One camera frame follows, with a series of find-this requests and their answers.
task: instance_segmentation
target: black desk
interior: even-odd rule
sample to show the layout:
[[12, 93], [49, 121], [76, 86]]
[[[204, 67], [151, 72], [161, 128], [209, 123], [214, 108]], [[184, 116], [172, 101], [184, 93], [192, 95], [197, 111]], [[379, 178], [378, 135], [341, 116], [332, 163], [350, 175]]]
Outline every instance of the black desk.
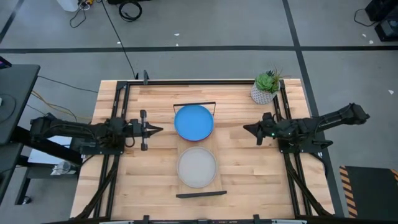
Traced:
[[61, 158], [76, 166], [80, 166], [82, 162], [79, 152], [46, 139], [32, 141], [29, 131], [18, 127], [39, 70], [38, 65], [12, 65], [11, 68], [0, 70], [0, 97], [3, 98], [0, 106], [0, 172], [6, 170], [0, 174], [0, 203], [16, 165], [28, 167], [17, 196], [16, 204], [18, 205], [22, 204], [29, 181], [35, 178], [31, 176], [36, 171], [43, 173], [44, 170], [48, 176], [51, 173], [51, 169], [43, 168], [43, 166], [49, 166], [48, 164], [29, 163], [28, 157], [21, 155], [23, 145]]

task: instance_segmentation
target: succulent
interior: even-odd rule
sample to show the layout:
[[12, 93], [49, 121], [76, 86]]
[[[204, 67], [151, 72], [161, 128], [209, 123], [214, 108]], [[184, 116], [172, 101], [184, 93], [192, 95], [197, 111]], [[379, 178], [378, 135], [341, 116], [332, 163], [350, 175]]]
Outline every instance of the succulent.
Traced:
[[259, 90], [275, 93], [279, 89], [280, 73], [277, 69], [266, 71], [256, 78], [256, 86]]

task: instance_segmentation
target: gray floor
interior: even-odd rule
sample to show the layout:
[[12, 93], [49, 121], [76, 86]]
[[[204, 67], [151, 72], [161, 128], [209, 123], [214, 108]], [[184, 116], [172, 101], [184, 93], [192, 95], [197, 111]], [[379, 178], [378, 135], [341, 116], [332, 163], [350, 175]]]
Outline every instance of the gray floor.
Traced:
[[[8, 1], [6, 7], [0, 8], [0, 30], [16, 2]], [[72, 29], [69, 20], [74, 13], [63, 11], [54, 0], [42, 2], [45, 3], [25, 0], [0, 43], [0, 50], [121, 47], [102, 5], [94, 4], [86, 11], [87, 20]], [[368, 2], [370, 0], [289, 0], [301, 46], [398, 45], [380, 42], [372, 27], [353, 22], [354, 11], [366, 7]], [[142, 3], [142, 17], [133, 23], [122, 21], [117, 8], [106, 5], [126, 47], [293, 46], [282, 0], [153, 0]], [[360, 13], [358, 19], [369, 22], [364, 13]], [[145, 69], [152, 79], [253, 78], [273, 66], [282, 68], [284, 77], [302, 77], [294, 51], [128, 52], [127, 55], [136, 72]], [[101, 80], [132, 78], [122, 52], [2, 56], [12, 63], [39, 64], [40, 75], [44, 77], [92, 90], [98, 89]], [[398, 142], [393, 136], [398, 125], [394, 119], [398, 109], [398, 52], [304, 52], [303, 56], [321, 114], [356, 102], [371, 115], [363, 126], [342, 126], [326, 132], [326, 138], [335, 142], [330, 148], [334, 170], [342, 164], [398, 169]], [[70, 108], [79, 116], [91, 116], [95, 107], [95, 94], [47, 80], [38, 79], [35, 90], [49, 102]], [[29, 99], [28, 104], [72, 120], [49, 110], [35, 98]], [[29, 120], [38, 116], [40, 113], [26, 108], [19, 125], [28, 128]], [[28, 190], [34, 201], [30, 205], [15, 206], [23, 173], [24, 168], [15, 171], [0, 206], [2, 221], [66, 220], [76, 180], [35, 180]]]

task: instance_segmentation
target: white plate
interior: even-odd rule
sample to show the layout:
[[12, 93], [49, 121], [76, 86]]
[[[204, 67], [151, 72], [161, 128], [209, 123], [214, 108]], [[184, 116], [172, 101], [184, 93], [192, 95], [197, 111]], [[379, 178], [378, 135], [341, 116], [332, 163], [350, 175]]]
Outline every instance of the white plate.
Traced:
[[206, 187], [216, 177], [216, 158], [204, 147], [191, 147], [180, 155], [177, 173], [180, 180], [190, 187]]

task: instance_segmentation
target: plant pot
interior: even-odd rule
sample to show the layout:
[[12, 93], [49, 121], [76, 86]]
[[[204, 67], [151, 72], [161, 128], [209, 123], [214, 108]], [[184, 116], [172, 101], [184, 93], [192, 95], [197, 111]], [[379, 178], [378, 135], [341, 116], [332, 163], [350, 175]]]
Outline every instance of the plant pot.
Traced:
[[[278, 82], [278, 91], [280, 90], [280, 82]], [[253, 84], [253, 87], [251, 88], [251, 98], [256, 102], [257, 104], [268, 104], [272, 102], [274, 97], [278, 95], [278, 91], [275, 93], [269, 93], [267, 91], [259, 90], [257, 88], [256, 83]]]

